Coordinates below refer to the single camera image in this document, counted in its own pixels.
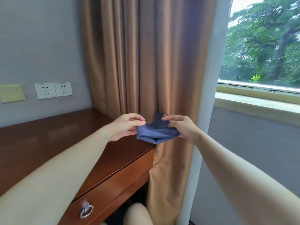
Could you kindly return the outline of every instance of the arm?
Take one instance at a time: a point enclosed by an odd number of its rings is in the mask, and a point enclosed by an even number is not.
[[[300,224],[300,199],[280,183],[202,132],[187,116],[170,120],[182,137],[195,144],[245,224]]]
[[[138,114],[122,115],[50,159],[0,197],[0,224],[56,225],[106,144],[144,124]]]

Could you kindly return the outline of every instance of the window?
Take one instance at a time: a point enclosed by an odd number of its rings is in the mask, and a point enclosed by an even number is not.
[[[300,0],[233,0],[217,90],[300,104]]]

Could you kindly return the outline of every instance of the folded cloth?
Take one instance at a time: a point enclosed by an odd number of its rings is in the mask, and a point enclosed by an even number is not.
[[[158,113],[155,120],[150,125],[137,127],[137,139],[141,139],[153,144],[163,143],[180,136],[180,132],[176,128],[168,128],[170,121],[163,121],[164,115]]]

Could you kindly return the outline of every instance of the curtain fold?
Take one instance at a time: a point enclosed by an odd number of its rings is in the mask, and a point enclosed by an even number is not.
[[[188,115],[197,123],[216,0],[100,0],[91,8],[95,4],[97,0],[81,4],[94,106],[113,119],[136,112],[151,123],[162,112]],[[97,23],[103,36],[96,38],[102,42],[93,40]],[[103,46],[93,47],[96,43]],[[182,138],[156,147],[147,197],[155,225],[176,221],[192,150]]]

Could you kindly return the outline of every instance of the forearm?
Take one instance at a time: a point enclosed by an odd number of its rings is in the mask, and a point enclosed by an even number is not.
[[[280,183],[200,130],[193,142],[245,224],[300,222],[300,199]]]
[[[101,128],[21,180],[0,198],[0,224],[56,225],[107,142]]]

